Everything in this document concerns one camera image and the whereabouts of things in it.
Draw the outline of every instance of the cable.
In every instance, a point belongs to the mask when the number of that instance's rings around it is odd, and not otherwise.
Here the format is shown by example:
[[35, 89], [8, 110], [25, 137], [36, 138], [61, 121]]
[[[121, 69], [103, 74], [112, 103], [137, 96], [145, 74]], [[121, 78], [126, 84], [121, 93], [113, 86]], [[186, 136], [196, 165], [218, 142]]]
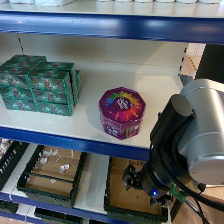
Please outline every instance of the cable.
[[215, 201], [211, 201], [207, 198], [202, 197], [201, 195], [195, 193], [194, 191], [192, 191], [191, 189], [189, 189], [188, 187], [186, 187], [184, 184], [182, 184], [167, 168], [166, 164], [163, 161], [161, 152], [159, 149], [157, 149], [158, 151], [158, 157], [159, 160], [161, 162], [161, 165], [163, 167], [163, 169], [165, 170], [165, 172], [168, 174], [168, 176], [170, 177], [170, 179], [179, 187], [181, 188], [184, 192], [186, 192], [189, 196], [197, 199], [198, 201], [202, 202], [203, 204], [208, 205], [209, 207], [215, 208], [217, 210], [220, 211], [224, 211], [224, 204], [219, 203], [219, 202], [215, 202]]
[[185, 204], [188, 205], [197, 215], [201, 217], [203, 223], [210, 224], [209, 221], [205, 218], [205, 216], [199, 211], [199, 209], [190, 200], [186, 199]]
[[199, 211], [201, 212], [202, 215], [204, 215], [204, 213], [202, 211], [202, 208], [201, 208], [201, 205], [199, 204], [198, 200], [195, 199], [195, 198], [194, 198], [194, 200], [195, 200], [195, 202], [196, 202], [196, 204], [198, 206]]

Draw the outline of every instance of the tray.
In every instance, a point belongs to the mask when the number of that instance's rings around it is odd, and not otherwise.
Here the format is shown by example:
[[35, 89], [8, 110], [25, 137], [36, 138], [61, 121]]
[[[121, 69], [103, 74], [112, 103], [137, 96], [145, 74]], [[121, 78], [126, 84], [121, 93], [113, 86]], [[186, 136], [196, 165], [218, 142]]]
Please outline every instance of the tray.
[[111, 157], [108, 166], [104, 209], [107, 216], [130, 223], [162, 223], [168, 220], [168, 210], [158, 205], [150, 206], [150, 197], [142, 190], [126, 191], [122, 175], [128, 164], [140, 171], [144, 162]]
[[19, 204], [0, 200], [0, 211], [1, 212], [15, 214], [18, 209], [18, 206], [19, 206]]
[[82, 218], [67, 215], [59, 212], [54, 212], [42, 208], [36, 208], [34, 215], [41, 218], [45, 223], [52, 224], [81, 224]]
[[29, 143], [14, 141], [0, 160], [0, 190], [11, 176]]
[[[18, 181], [17, 189], [31, 200], [72, 208], [85, 158], [86, 153], [38, 145]], [[70, 167], [60, 173], [64, 164]]]

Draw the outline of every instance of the shelf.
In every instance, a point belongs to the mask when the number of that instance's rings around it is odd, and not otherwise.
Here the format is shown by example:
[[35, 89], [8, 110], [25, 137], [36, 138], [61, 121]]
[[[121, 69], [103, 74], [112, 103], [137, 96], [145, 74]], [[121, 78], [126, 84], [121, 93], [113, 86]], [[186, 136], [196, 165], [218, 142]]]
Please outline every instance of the shelf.
[[6, 217], [9, 219], [16, 219], [21, 221], [26, 221], [26, 215], [28, 213], [30, 206], [20, 204], [15, 214], [10, 214], [6, 212], [0, 212], [0, 216]]
[[[103, 208], [109, 156], [97, 155], [97, 154], [87, 155], [86, 162], [85, 162], [84, 169], [81, 176], [81, 180], [79, 183], [78, 195], [75, 200], [75, 205], [73, 209], [33, 201], [28, 199], [25, 193], [18, 191], [16, 188], [18, 179], [21, 173], [23, 172], [23, 170], [25, 169], [26, 164], [30, 160], [34, 150], [36, 149], [36, 146], [37, 145], [35, 144], [29, 145], [23, 157], [21, 158], [20, 162], [16, 166], [13, 174], [11, 175], [5, 187], [1, 191], [2, 193], [8, 195], [8, 201], [12, 201], [14, 203], [19, 203], [22, 205], [35, 206], [35, 207], [48, 209], [48, 210], [56, 211], [56, 212], [61, 212], [61, 213], [69, 214], [69, 215], [74, 215], [74, 216], [78, 216], [82, 218], [98, 220], [98, 221], [102, 221], [106, 223], [126, 224], [125, 222], [108, 218]], [[29, 210], [29, 214], [32, 214], [33, 209], [34, 208]], [[32, 215], [28, 215], [28, 216], [30, 219], [27, 218], [27, 221], [32, 222], [32, 219], [34, 218], [34, 216]]]
[[224, 43], [223, 4], [77, 0], [62, 7], [1, 4], [0, 31]]
[[[149, 134], [158, 112], [161, 112], [172, 94], [179, 93], [179, 77], [150, 76], [135, 73], [114, 74], [109, 71], [91, 71], [83, 75], [83, 91], [72, 117], [52, 114], [10, 111], [0, 99], [0, 137], [76, 149], [85, 152], [147, 160]], [[108, 89], [124, 86], [139, 92], [146, 102], [140, 132], [125, 140], [114, 138], [103, 131], [98, 109], [99, 99]]]

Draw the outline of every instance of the packaging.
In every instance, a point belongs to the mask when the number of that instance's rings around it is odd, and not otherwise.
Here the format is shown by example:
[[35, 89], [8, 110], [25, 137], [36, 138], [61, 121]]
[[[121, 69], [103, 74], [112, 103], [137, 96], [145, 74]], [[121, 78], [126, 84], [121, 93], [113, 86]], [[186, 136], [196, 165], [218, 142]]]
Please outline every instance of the packaging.
[[39, 62], [8, 60], [2, 64], [2, 67], [29, 68], [31, 70], [31, 69], [35, 68], [38, 64], [39, 64]]
[[8, 110], [37, 111], [33, 100], [14, 100], [3, 98], [3, 102]]
[[150, 205], [150, 197], [143, 190], [130, 188], [127, 191], [122, 182], [124, 170], [129, 164], [138, 172], [144, 163], [137, 160], [110, 158], [104, 196], [104, 209], [109, 218], [138, 224], [159, 224], [168, 221], [167, 208]]
[[40, 62], [37, 66], [38, 69], [59, 70], [69, 72], [70, 82], [76, 80], [75, 64], [74, 63], [61, 63], [61, 62]]
[[36, 101], [44, 103], [59, 103], [59, 104], [69, 104], [73, 100], [72, 90], [68, 90], [68, 94], [65, 92], [52, 92], [32, 89], [33, 98]]
[[33, 56], [33, 55], [14, 55], [10, 61], [29, 61], [29, 62], [47, 62], [46, 56]]
[[29, 199], [67, 208], [74, 206], [86, 153], [38, 145], [17, 184]]
[[51, 224], [82, 224], [83, 219], [73, 215], [36, 208], [34, 215], [41, 218], [44, 223]]
[[73, 100], [71, 100], [69, 104], [36, 102], [36, 105], [37, 105], [37, 110], [42, 113], [72, 116], [74, 112]]
[[75, 0], [35, 0], [35, 5], [38, 6], [61, 6], [66, 5]]
[[4, 155], [2, 155], [0, 159], [0, 190], [3, 189], [8, 181], [28, 145], [29, 143], [13, 141]]
[[67, 94], [71, 88], [69, 73], [66, 71], [33, 69], [28, 75], [32, 89], [61, 91]]
[[2, 96], [2, 98], [33, 100], [33, 96], [30, 89], [24, 89], [19, 87], [0, 86], [0, 95]]
[[26, 76], [32, 69], [0, 67], [0, 86], [29, 88]]
[[119, 139], [137, 135], [145, 106], [141, 96], [133, 90], [120, 87], [106, 91], [99, 101], [104, 131]]

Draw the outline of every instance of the tin lid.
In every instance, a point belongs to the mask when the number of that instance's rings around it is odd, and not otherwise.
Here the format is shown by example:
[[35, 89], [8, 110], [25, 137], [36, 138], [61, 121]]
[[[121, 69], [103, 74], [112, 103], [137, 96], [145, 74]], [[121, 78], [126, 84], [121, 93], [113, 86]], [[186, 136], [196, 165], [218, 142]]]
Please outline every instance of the tin lid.
[[99, 107], [104, 117], [125, 124], [142, 118], [145, 102], [137, 92], [119, 87], [106, 91]]

